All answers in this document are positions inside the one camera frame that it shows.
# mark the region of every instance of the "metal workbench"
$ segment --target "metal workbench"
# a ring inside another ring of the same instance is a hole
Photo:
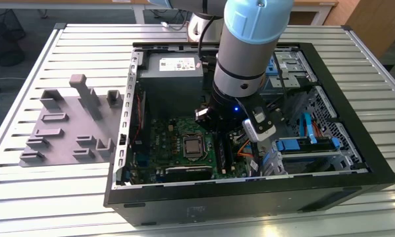
[[[0,233],[14,236],[388,236],[395,237],[395,185],[324,212],[134,229],[102,207],[107,163],[21,168],[43,89],[62,96],[71,74],[97,94],[124,90],[132,42],[185,41],[158,25],[77,25],[54,29],[0,128]],[[395,80],[351,31],[289,26],[284,42],[310,42],[395,172]]]

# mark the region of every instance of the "black mesh trash bin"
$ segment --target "black mesh trash bin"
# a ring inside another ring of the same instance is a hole
[[[10,32],[15,40],[26,35],[13,10],[0,9],[0,34],[3,35],[7,32]]]
[[[13,66],[25,59],[25,54],[18,47],[10,31],[0,33],[0,66]]]

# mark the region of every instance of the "power supply label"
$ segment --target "power supply label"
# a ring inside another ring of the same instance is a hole
[[[158,61],[158,71],[193,71],[194,58],[161,58]]]

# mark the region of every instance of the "black computer case frame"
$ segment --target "black computer case frame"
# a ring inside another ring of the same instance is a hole
[[[166,50],[197,47],[196,43],[136,43],[133,47]],[[317,77],[327,98],[344,125],[367,173],[257,180],[236,183],[205,183],[188,186],[142,187],[113,190],[113,160],[109,163],[103,206],[110,207],[133,225],[190,223],[212,219],[254,217],[325,210],[367,191],[395,184],[395,174],[357,118],[322,60],[309,43],[278,43],[297,46]]]

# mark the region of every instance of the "green circuit board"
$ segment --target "green circuit board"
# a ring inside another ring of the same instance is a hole
[[[184,154],[184,139],[200,139],[202,153],[197,158],[186,158]],[[150,152],[149,168],[157,169],[172,166],[210,166],[212,179],[245,177],[245,163],[233,163],[230,172],[217,172],[216,154],[212,134],[194,123],[193,118],[173,118],[152,120],[150,122]]]

